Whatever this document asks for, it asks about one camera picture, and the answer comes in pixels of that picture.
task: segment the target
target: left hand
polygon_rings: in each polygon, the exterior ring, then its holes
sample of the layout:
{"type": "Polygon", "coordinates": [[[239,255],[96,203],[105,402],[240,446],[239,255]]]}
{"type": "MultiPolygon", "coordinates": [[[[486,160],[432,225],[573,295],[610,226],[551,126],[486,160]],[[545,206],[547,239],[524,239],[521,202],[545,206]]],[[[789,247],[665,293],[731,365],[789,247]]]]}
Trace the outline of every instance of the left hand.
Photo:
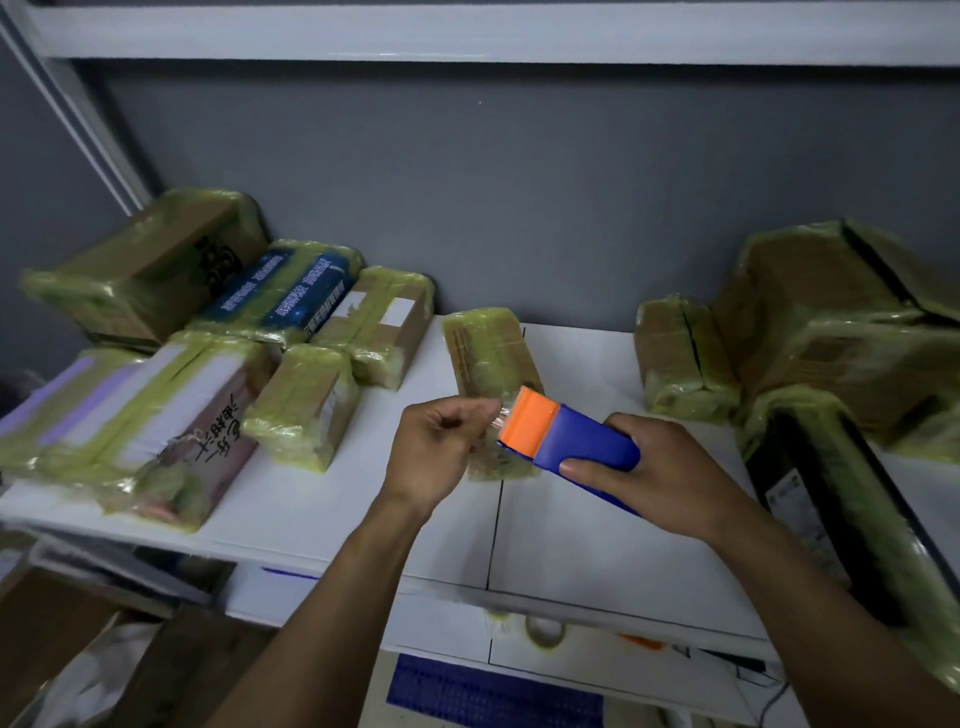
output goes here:
{"type": "Polygon", "coordinates": [[[500,411],[500,400],[447,397],[403,410],[380,491],[414,505],[426,521],[467,469],[467,457],[500,411]]]}

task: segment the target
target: small package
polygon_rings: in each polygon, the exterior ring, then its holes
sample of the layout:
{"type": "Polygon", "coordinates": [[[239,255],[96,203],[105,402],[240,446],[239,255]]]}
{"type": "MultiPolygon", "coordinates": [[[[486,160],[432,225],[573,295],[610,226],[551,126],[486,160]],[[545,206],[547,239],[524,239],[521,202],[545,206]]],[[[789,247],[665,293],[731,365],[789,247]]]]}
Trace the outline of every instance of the small package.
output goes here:
{"type": "Polygon", "coordinates": [[[347,352],[361,384],[396,391],[430,326],[433,293],[427,276],[367,268],[310,343],[347,352]]]}
{"type": "Polygon", "coordinates": [[[103,347],[77,360],[0,420],[0,471],[27,475],[91,408],[133,374],[143,356],[103,347]]]}
{"type": "Polygon", "coordinates": [[[358,401],[346,353],[300,344],[283,355],[247,411],[243,432],[276,462],[325,473],[358,401]]]}
{"type": "Polygon", "coordinates": [[[172,189],[57,268],[25,272],[21,286],[96,343],[154,352],[266,246],[251,198],[172,189]]]}
{"type": "MultiPolygon", "coordinates": [[[[507,308],[475,308],[444,318],[444,340],[466,397],[492,397],[513,402],[521,386],[543,394],[543,385],[520,323],[507,308]]],[[[470,480],[514,480],[536,475],[533,463],[510,454],[489,428],[484,444],[468,461],[470,480]]]]}
{"type": "Polygon", "coordinates": [[[272,370],[249,339],[178,333],[46,450],[40,468],[108,512],[196,530],[256,447],[240,424],[272,370]]]}
{"type": "Polygon", "coordinates": [[[352,248],[277,240],[189,327],[246,336],[282,352],[324,324],[363,266],[352,248]]]}
{"type": "Polygon", "coordinates": [[[871,435],[960,371],[956,286],[851,221],[751,236],[712,310],[745,398],[808,384],[871,435]]]}
{"type": "Polygon", "coordinates": [[[634,348],[650,412],[723,423],[740,405],[740,383],[702,303],[679,296],[642,303],[634,348]]]}
{"type": "Polygon", "coordinates": [[[884,447],[907,457],[960,465],[960,376],[930,395],[883,438],[884,447]]]}
{"type": "Polygon", "coordinates": [[[834,395],[762,395],[742,432],[760,503],[960,692],[960,582],[834,395]]]}

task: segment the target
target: right hand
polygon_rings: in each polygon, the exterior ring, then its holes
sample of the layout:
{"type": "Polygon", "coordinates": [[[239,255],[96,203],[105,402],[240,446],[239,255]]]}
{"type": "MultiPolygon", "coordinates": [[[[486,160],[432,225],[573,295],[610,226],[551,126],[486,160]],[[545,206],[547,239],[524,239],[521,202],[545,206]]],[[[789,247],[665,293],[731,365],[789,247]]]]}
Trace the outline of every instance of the right hand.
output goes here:
{"type": "Polygon", "coordinates": [[[636,468],[623,473],[589,460],[565,460],[564,477],[619,498],[666,531],[708,544],[731,522],[760,510],[683,425],[622,413],[604,425],[640,448],[636,468]]]}

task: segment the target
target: gray wall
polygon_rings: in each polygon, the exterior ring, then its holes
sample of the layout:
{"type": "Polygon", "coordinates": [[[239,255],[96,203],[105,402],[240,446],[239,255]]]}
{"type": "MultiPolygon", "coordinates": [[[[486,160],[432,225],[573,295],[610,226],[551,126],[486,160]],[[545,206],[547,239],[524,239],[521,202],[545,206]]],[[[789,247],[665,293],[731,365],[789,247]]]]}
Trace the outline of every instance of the gray wall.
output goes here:
{"type": "Polygon", "coordinates": [[[56,264],[122,225],[123,210],[0,43],[0,376],[51,376],[84,345],[57,311],[16,287],[24,268],[56,264]]]}
{"type": "Polygon", "coordinates": [[[850,215],[960,269],[960,76],[809,69],[105,62],[165,184],[424,272],[442,310],[625,330],[709,299],[743,235],[850,215]]]}

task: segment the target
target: finger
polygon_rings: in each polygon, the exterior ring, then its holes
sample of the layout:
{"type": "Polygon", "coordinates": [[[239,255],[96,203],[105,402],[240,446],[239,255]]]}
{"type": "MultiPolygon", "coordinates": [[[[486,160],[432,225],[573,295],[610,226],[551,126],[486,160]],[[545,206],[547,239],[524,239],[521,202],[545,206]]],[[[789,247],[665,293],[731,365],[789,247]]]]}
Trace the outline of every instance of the finger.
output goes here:
{"type": "Polygon", "coordinates": [[[575,483],[596,488],[621,500],[625,494],[636,490],[635,474],[615,471],[592,460],[565,460],[560,464],[560,474],[575,483]]]}

